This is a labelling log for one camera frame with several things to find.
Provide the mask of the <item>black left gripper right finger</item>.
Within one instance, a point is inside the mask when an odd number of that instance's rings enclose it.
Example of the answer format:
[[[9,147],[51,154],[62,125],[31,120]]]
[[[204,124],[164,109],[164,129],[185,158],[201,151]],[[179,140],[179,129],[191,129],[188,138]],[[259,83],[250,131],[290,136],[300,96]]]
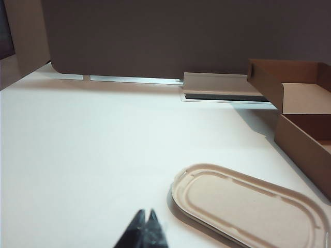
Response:
[[[141,247],[169,247],[154,209],[151,209],[149,218],[143,226]]]

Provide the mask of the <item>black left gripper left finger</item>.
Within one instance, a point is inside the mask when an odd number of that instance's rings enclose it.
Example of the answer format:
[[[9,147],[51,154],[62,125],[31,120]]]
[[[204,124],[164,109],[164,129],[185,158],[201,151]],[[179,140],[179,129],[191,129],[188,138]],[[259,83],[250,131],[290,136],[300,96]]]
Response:
[[[143,227],[145,225],[145,210],[140,209],[133,217],[115,248],[142,247]]]

